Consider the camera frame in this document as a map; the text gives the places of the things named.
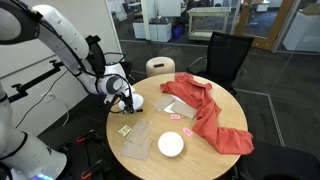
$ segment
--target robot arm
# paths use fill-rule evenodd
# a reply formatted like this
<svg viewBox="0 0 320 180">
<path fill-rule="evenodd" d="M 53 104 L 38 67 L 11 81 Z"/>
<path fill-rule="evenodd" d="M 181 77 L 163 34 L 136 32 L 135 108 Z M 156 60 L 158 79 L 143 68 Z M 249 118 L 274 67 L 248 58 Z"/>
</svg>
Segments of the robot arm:
<svg viewBox="0 0 320 180">
<path fill-rule="evenodd" d="M 0 44 L 39 39 L 61 59 L 89 94 L 105 95 L 105 103 L 120 95 L 125 99 L 126 111 L 134 112 L 133 89 L 125 78 L 122 66 L 119 63 L 105 64 L 102 51 L 96 50 L 100 49 L 98 43 L 94 42 L 96 46 L 89 45 L 87 39 L 55 8 L 48 5 L 29 7 L 18 0 L 0 0 L 0 5 L 1 17 L 7 17 L 0 21 Z M 89 73 L 82 63 L 89 57 L 99 57 L 93 60 L 103 61 L 98 64 L 100 70 L 104 69 L 103 74 Z"/>
<path fill-rule="evenodd" d="M 125 104 L 124 111 L 135 112 L 132 87 L 125 79 L 121 65 L 106 64 L 97 41 L 84 39 L 56 9 L 46 5 L 29 7 L 20 0 L 0 0 L 0 19 L 1 45 L 39 39 L 61 59 L 88 93 L 106 95 L 106 103 L 120 95 Z M 87 59 L 99 61 L 99 67 L 96 67 L 99 71 L 89 73 L 82 63 Z M 18 92 L 34 84 L 27 83 L 17 88 Z M 66 165 L 65 155 L 46 146 L 37 137 L 18 131 L 12 124 L 10 102 L 13 100 L 10 99 L 21 97 L 18 94 L 8 98 L 0 82 L 0 161 L 12 168 L 14 180 L 56 179 Z"/>
</svg>

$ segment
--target office chair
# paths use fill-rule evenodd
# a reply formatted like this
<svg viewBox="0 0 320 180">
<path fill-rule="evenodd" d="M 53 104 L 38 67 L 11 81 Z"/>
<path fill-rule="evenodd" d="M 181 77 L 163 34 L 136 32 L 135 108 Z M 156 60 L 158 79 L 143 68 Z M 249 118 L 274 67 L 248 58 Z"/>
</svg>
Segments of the office chair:
<svg viewBox="0 0 320 180">
<path fill-rule="evenodd" d="M 124 73 L 126 74 L 126 79 L 129 80 L 129 77 L 134 80 L 134 83 L 138 82 L 130 73 L 132 69 L 132 63 L 129 61 L 122 61 L 120 62 L 120 65 L 122 66 Z"/>
<path fill-rule="evenodd" d="M 318 180 L 320 162 L 310 153 L 263 142 L 237 162 L 239 180 Z"/>
<path fill-rule="evenodd" d="M 232 83 L 246 59 L 253 38 L 213 32 L 207 49 L 207 58 L 200 57 L 187 67 L 187 72 L 209 79 L 236 95 Z M 206 60 L 206 69 L 193 72 L 191 68 Z"/>
</svg>

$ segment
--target white cabinet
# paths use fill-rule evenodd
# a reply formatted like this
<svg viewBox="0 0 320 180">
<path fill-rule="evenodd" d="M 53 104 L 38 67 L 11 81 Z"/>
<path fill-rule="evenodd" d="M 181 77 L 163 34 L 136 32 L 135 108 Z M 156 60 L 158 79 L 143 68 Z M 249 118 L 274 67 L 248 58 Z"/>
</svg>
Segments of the white cabinet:
<svg viewBox="0 0 320 180">
<path fill-rule="evenodd" d="M 145 39 L 146 38 L 146 33 L 144 30 L 143 21 L 134 22 L 134 23 L 132 23 L 132 26 L 133 26 L 134 36 L 136 39 Z"/>
<path fill-rule="evenodd" d="M 150 24 L 151 41 L 168 42 L 171 39 L 171 22 Z"/>
<path fill-rule="evenodd" d="M 171 22 L 167 24 L 150 24 L 151 41 L 168 42 L 171 39 Z M 143 22 L 133 23 L 134 36 L 137 39 L 146 39 Z"/>
<path fill-rule="evenodd" d="M 266 12 L 266 11 L 268 11 L 269 4 L 270 4 L 270 1 L 268 1 L 268 0 L 264 0 L 264 1 L 259 2 L 257 4 L 256 11 L 257 12 Z"/>
</svg>

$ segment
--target wire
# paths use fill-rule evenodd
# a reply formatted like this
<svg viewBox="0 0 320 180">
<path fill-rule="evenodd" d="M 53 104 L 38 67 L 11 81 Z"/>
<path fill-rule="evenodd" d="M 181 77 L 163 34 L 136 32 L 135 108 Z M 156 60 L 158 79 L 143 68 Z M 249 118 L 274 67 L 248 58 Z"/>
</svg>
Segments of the wire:
<svg viewBox="0 0 320 180">
<path fill-rule="evenodd" d="M 59 76 L 51 85 L 51 87 L 49 88 L 49 90 L 42 96 L 42 98 L 35 104 L 33 105 L 23 116 L 23 118 L 21 119 L 21 121 L 19 122 L 19 124 L 16 126 L 16 129 L 20 126 L 20 124 L 24 121 L 24 119 L 26 118 L 26 116 L 29 114 L 29 112 L 35 108 L 38 104 L 41 103 L 41 101 L 47 96 L 47 94 L 51 91 L 51 89 L 53 88 L 53 86 L 56 84 L 56 82 L 62 78 L 62 76 L 64 76 L 66 73 L 68 72 L 68 70 L 66 72 L 64 72 L 61 76 Z"/>
<path fill-rule="evenodd" d="M 60 101 L 62 104 L 64 104 L 67 108 L 67 119 L 64 121 L 64 123 L 62 124 L 62 126 L 66 125 L 67 122 L 69 121 L 69 107 L 66 103 L 64 103 L 62 100 L 60 100 L 59 98 L 57 98 L 56 96 L 54 96 L 55 99 L 57 99 L 58 101 Z"/>
</svg>

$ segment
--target desk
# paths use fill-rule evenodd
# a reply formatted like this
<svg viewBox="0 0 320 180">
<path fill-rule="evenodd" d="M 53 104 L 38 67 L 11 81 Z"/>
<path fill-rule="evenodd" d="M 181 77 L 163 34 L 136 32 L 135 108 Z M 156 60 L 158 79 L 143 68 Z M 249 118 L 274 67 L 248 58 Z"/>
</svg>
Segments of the desk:
<svg viewBox="0 0 320 180">
<path fill-rule="evenodd" d="M 200 83 L 208 83 L 201 77 L 194 77 Z M 197 120 L 182 118 L 171 120 L 166 112 L 157 112 L 152 102 L 165 96 L 161 93 L 160 84 L 173 81 L 174 74 L 163 74 L 147 78 L 133 87 L 136 93 L 144 98 L 142 113 L 135 114 L 109 114 L 107 121 L 107 138 L 110 148 L 119 162 L 131 173 L 146 180 L 154 179 L 215 179 L 228 171 L 239 159 L 240 155 L 221 155 L 205 139 L 197 134 L 187 137 L 182 132 L 183 127 L 192 129 Z M 219 115 L 219 125 L 247 130 L 246 117 L 236 99 L 219 85 L 212 84 L 210 91 L 212 97 L 222 108 Z M 153 141 L 147 161 L 132 159 L 119 155 L 125 138 L 119 135 L 118 130 L 124 125 L 133 127 L 138 119 L 151 122 L 147 138 Z M 159 137 L 173 131 L 181 135 L 185 146 L 181 154 L 175 158 L 167 158 L 158 149 Z"/>
</svg>

